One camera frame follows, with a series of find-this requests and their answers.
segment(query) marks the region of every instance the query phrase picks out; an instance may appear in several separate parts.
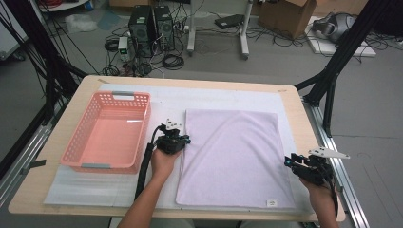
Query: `floor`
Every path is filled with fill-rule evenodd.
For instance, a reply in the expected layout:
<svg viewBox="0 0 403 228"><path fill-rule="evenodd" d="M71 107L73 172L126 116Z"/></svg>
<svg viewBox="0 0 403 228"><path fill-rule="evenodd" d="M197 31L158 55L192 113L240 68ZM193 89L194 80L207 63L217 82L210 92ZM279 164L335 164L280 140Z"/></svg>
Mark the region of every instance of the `floor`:
<svg viewBox="0 0 403 228"><path fill-rule="evenodd" d="M106 65L105 37L125 26L128 17L123 14L119 17L105 9L67 10L58 17L71 13L87 13L102 27L71 34L74 43L100 71ZM210 17L198 23L214 27ZM251 18L251 26L255 25L256 18ZM71 62L83 71L94 73L67 37L61 37ZM193 56L182 54L185 64L181 70L162 69L163 74L154 70L149 77L296 85L319 73L329 61L314 54L307 44L281 47L273 44L272 38L263 35L258 40L248 39L250 57L245 61L240 56L237 36L203 32L197 35ZM400 121L403 51L389 47L375 52L375 58L363 58L362 63L352 59L341 72L336 86L332 133L337 149L352 157L344 164L370 226L400 227L403 223L403 179L398 176L403 172L403 122ZM303 89L300 95L308 91ZM0 62L0 160L43 103L43 93L29 61ZM12 215L7 210L9 202L8 199L0 208L1 227L108 227L109 224L109 218ZM235 224L234 221L200 221L198 226L226 228ZM350 221L340 226L351 227Z"/></svg>

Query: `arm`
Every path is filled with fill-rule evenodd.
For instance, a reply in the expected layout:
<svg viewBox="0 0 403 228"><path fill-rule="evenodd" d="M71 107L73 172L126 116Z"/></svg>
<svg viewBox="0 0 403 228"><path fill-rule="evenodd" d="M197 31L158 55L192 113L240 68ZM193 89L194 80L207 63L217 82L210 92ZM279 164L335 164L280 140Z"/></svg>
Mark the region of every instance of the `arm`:
<svg viewBox="0 0 403 228"><path fill-rule="evenodd" d="M314 185L304 179L300 179L300 181L309 191L309 200L312 208L317 213L320 227L338 228L331 191L326 187Z"/></svg>
<svg viewBox="0 0 403 228"><path fill-rule="evenodd" d="M172 173L175 160L181 153L166 155L156 149L151 158L152 178L140 196L134 201L119 224L119 228L148 227L161 189Z"/></svg>

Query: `folded towel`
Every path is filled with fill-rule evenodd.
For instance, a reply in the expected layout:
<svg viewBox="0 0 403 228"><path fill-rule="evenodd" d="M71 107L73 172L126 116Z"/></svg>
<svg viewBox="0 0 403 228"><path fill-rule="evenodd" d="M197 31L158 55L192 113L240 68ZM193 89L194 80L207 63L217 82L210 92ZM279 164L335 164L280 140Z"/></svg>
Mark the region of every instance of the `folded towel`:
<svg viewBox="0 0 403 228"><path fill-rule="evenodd" d="M188 109L185 128L178 204L296 207L277 114Z"/></svg>

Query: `basket handle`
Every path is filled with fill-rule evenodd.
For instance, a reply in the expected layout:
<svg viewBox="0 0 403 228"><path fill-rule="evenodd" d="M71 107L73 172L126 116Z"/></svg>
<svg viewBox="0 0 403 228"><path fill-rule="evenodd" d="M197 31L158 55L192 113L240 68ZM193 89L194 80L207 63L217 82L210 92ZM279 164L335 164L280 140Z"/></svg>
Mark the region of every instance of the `basket handle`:
<svg viewBox="0 0 403 228"><path fill-rule="evenodd" d="M133 92L130 91L112 91L113 96L134 96Z"/></svg>
<svg viewBox="0 0 403 228"><path fill-rule="evenodd" d="M82 168L98 168L98 169L110 169L110 164L108 163L82 163Z"/></svg>
<svg viewBox="0 0 403 228"><path fill-rule="evenodd" d="M130 91L112 91L113 99L115 100L130 100L133 101L135 99L134 92Z"/></svg>

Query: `plastic basket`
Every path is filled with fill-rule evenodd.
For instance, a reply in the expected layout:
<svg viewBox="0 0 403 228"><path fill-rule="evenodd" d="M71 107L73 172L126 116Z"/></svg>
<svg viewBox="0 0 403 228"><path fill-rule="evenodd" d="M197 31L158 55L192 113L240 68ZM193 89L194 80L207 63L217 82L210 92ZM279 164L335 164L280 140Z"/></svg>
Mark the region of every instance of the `plastic basket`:
<svg viewBox="0 0 403 228"><path fill-rule="evenodd" d="M95 92L61 164L78 172L138 173L150 114L148 93Z"/></svg>

